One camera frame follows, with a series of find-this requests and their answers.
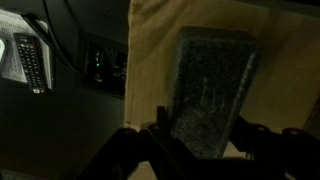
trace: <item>beige fabric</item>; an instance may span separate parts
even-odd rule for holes
[[[316,18],[229,0],[131,0],[129,24],[129,127],[155,121],[156,107],[167,105],[176,37],[183,26],[240,29],[261,43],[261,65],[241,112],[249,121],[276,131],[302,128],[320,93]],[[238,156],[228,149],[226,156]],[[133,179],[154,178],[137,173]]]

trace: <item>black cable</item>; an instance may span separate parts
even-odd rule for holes
[[[61,55],[60,58],[63,59],[63,61],[75,72],[79,73],[79,74],[82,74],[82,75],[85,75],[85,73],[83,73],[81,70],[79,70],[76,66],[73,65],[73,63],[71,63],[68,58],[66,58],[65,56],[65,53],[64,51],[62,50],[57,38],[56,38],[56,35],[54,33],[54,30],[53,30],[53,27],[52,27],[52,23],[51,23],[51,19],[50,19],[50,16],[49,16],[49,11],[48,11],[48,6],[47,6],[47,2],[46,0],[42,0],[43,2],[43,7],[44,7],[44,10],[45,10],[45,14],[47,16],[47,23],[48,23],[48,29],[49,29],[49,33],[50,33],[50,36],[52,38],[52,41],[53,41],[53,44],[55,45],[55,48],[58,52],[58,54]]]
[[[34,18],[32,18],[29,15],[21,15],[21,17],[24,19],[24,21],[33,29],[34,32],[36,32],[36,34],[42,39],[42,41],[44,43],[46,43],[50,50],[52,51],[52,53],[60,60],[60,62],[67,66],[68,64],[63,61],[63,55],[60,54],[59,52],[54,51],[55,49],[55,45],[51,39],[51,37],[48,35],[48,33],[46,33],[41,27],[40,25],[35,21]]]
[[[83,29],[79,19],[77,18],[75,12],[73,11],[73,9],[71,8],[71,4],[69,3],[68,0],[63,0],[65,7],[67,8],[70,17],[73,19],[75,25],[77,26],[78,29]]]

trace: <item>black remote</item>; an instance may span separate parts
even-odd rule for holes
[[[30,90],[35,94],[45,94],[46,87],[40,61],[41,48],[36,38],[21,33],[14,33],[13,36]]]

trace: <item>remote control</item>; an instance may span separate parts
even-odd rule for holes
[[[14,33],[18,54],[30,90],[35,94],[45,94],[46,87],[42,74],[41,51],[36,38],[26,34]]]

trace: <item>sponge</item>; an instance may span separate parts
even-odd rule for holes
[[[260,56],[242,31],[181,30],[168,119],[171,135],[197,158],[222,157]]]

